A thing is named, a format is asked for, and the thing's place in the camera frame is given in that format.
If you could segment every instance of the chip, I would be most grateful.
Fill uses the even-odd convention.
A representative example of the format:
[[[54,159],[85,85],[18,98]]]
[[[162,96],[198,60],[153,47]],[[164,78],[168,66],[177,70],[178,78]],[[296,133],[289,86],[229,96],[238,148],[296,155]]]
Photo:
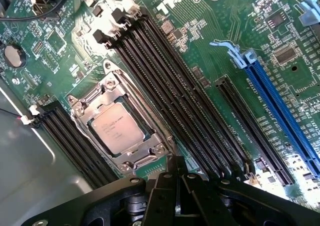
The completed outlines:
[[[162,26],[161,29],[163,30],[163,32],[168,35],[170,32],[172,32],[175,28],[172,25],[171,21],[165,21]]]
[[[197,79],[200,79],[201,77],[204,76],[204,74],[202,73],[202,71],[199,67],[193,67],[191,70],[192,70],[195,78],[197,78]]]
[[[95,17],[98,17],[103,12],[102,8],[100,6],[96,6],[94,10],[92,11],[92,14],[94,14]]]
[[[183,34],[182,34],[182,32],[178,29],[178,30],[175,30],[174,32],[173,32],[173,35],[174,35],[174,37],[177,39],[177,40],[179,40],[182,36],[183,36]]]
[[[269,180],[269,182],[271,182],[271,183],[276,181],[275,178],[272,177],[272,176],[271,176],[271,177],[268,177],[268,180]]]
[[[284,11],[276,12],[270,17],[266,19],[267,24],[272,28],[276,28],[277,26],[281,25],[286,20],[286,14]]]
[[[296,51],[290,44],[287,44],[274,52],[274,56],[280,65],[297,57]]]
[[[122,103],[115,103],[91,126],[108,149],[117,155],[144,140],[145,135]]]

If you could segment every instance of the connector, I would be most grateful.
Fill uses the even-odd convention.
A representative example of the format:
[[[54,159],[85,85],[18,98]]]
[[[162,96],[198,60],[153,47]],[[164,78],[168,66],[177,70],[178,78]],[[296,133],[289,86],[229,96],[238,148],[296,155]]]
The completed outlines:
[[[320,7],[318,5],[318,0],[304,0],[299,6],[304,11],[304,13],[299,16],[299,20],[303,26],[307,27],[320,23]]]
[[[43,13],[49,11],[52,8],[49,4],[40,4],[35,3],[32,6],[32,11],[35,15],[42,15]],[[52,12],[49,15],[47,15],[45,18],[41,18],[40,20],[43,22],[58,22],[60,21],[61,17],[57,12]]]
[[[240,69],[244,69],[248,78],[268,106],[274,118],[287,135],[290,143],[301,156],[314,177],[320,176],[320,158],[306,138],[295,118],[286,106],[282,97],[267,76],[253,49],[240,54],[238,46],[234,47],[229,42],[210,43],[212,46],[228,48],[228,54]]]

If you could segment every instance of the blue slot latch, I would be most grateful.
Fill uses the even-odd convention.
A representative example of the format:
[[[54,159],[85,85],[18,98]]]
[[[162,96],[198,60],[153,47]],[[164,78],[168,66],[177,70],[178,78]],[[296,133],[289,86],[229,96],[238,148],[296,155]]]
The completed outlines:
[[[258,59],[253,49],[249,49],[241,54],[239,46],[233,46],[230,42],[210,42],[210,45],[214,47],[227,47],[229,56],[231,56],[239,69],[247,67]]]
[[[304,13],[299,16],[302,25],[307,27],[320,23],[320,7],[318,0],[304,0],[299,4]]]

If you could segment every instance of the green circuit board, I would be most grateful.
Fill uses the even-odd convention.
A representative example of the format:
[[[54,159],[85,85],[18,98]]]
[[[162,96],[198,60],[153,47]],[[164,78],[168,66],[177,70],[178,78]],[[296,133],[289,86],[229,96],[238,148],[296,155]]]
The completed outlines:
[[[105,11],[121,0],[96,0]],[[238,140],[252,158],[258,157],[246,134],[214,83],[228,76],[249,105],[261,128],[277,149],[296,179],[283,188],[268,181],[260,172],[261,187],[313,209],[319,208],[318,182],[307,182],[304,164],[294,164],[296,152],[281,131],[244,71],[231,62],[225,48],[209,45],[212,41],[231,41],[241,49],[253,48],[276,89],[299,123],[316,152],[320,151],[320,42],[311,27],[304,27],[299,16],[301,0],[134,0],[145,6],[159,26],[169,22],[174,33],[168,36],[173,47],[190,68],[198,67],[206,80],[203,86]],[[32,15],[30,0],[14,0],[9,17]],[[22,103],[28,107],[39,101],[59,100],[68,110],[67,96],[81,97],[104,77],[102,63],[109,59],[125,67],[115,53],[95,43],[93,8],[84,0],[69,0],[58,23],[3,23],[0,39],[15,42],[26,52],[23,69],[9,67],[0,58],[1,76]],[[292,52],[282,61],[283,51]],[[185,150],[191,170],[197,165]],[[140,169],[140,176],[165,169],[162,159]]]

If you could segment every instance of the integrated circuit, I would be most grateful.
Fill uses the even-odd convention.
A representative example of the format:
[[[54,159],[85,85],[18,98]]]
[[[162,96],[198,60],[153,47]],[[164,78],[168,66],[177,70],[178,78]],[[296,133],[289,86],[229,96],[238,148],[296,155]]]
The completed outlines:
[[[265,21],[270,28],[274,29],[285,22],[286,19],[285,12],[281,10],[269,16]]]
[[[273,54],[280,65],[283,65],[297,57],[297,53],[291,44],[284,45],[276,50]]]
[[[172,25],[171,21],[165,21],[162,26],[161,29],[163,30],[163,32],[168,35],[169,33],[171,33],[175,28]]]

